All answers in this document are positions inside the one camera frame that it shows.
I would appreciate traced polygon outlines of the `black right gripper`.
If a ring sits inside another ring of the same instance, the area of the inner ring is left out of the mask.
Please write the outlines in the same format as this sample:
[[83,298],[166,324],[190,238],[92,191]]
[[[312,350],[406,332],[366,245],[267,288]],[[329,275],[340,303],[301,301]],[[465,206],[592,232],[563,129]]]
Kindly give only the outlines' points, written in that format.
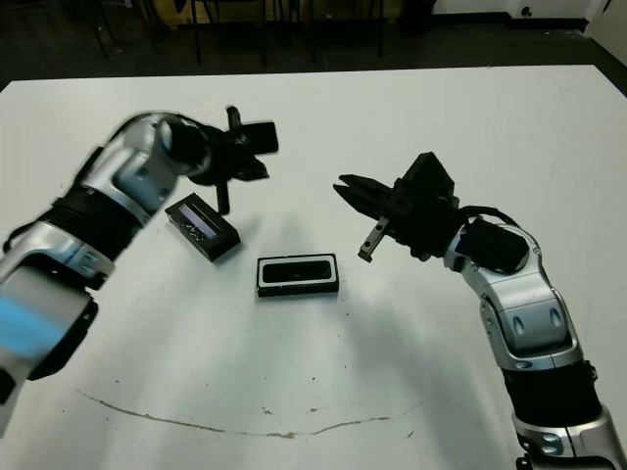
[[342,174],[334,184],[338,195],[357,212],[377,220],[359,249],[359,257],[372,261],[374,250],[388,235],[427,260],[438,257],[458,225],[458,198],[449,177],[399,178],[392,187],[375,179]]

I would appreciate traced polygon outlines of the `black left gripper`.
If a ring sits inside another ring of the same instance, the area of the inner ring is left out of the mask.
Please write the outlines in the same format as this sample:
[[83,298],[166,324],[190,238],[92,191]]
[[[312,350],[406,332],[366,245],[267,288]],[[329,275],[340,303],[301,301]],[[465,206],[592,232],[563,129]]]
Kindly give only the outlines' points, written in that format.
[[228,143],[227,132],[242,126],[239,110],[235,106],[226,108],[228,129],[223,131],[213,126],[203,125],[209,147],[209,163],[205,169],[192,177],[200,186],[215,186],[217,189],[217,212],[230,213],[228,182],[233,178],[252,182],[268,179],[269,174],[263,162],[256,156],[248,155],[240,159],[240,170],[233,175],[232,148]]

